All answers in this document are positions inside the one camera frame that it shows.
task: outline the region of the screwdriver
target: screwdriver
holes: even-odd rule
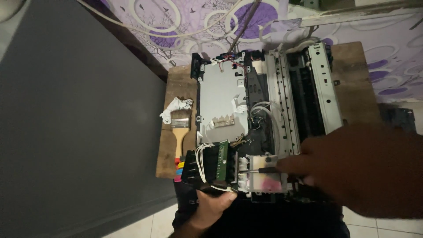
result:
[[[239,174],[251,174],[251,173],[260,173],[260,174],[271,174],[271,173],[280,173],[275,167],[266,167],[260,169],[252,169],[252,170],[241,170],[238,172]]]

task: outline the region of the green circuit board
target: green circuit board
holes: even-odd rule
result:
[[[222,141],[219,143],[219,155],[217,157],[217,171],[216,180],[225,181],[226,179],[226,164],[228,159],[229,141]]]

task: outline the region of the patterned wallpaper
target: patterned wallpaper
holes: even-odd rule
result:
[[[173,36],[200,30],[229,10],[235,0],[101,0],[123,23]],[[132,31],[165,68],[186,65],[191,53],[204,58],[227,52],[244,26],[254,0],[243,0],[209,30],[187,37],[162,38]],[[423,24],[410,30],[423,14],[408,14],[355,22],[299,28],[300,19],[282,21],[284,0],[262,0],[235,50],[285,47],[305,37],[327,44],[360,41],[370,79],[380,102],[423,100]]]

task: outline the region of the tiled floor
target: tiled floor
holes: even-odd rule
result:
[[[175,204],[104,238],[166,238],[177,209]],[[371,219],[345,207],[343,213],[351,238],[423,238],[423,220]]]

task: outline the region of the crumpled tissue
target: crumpled tissue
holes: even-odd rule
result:
[[[168,107],[160,114],[160,116],[163,118],[163,123],[170,124],[170,113],[176,110],[181,109],[191,109],[192,100],[180,100],[179,98],[175,97],[173,101],[168,105]]]

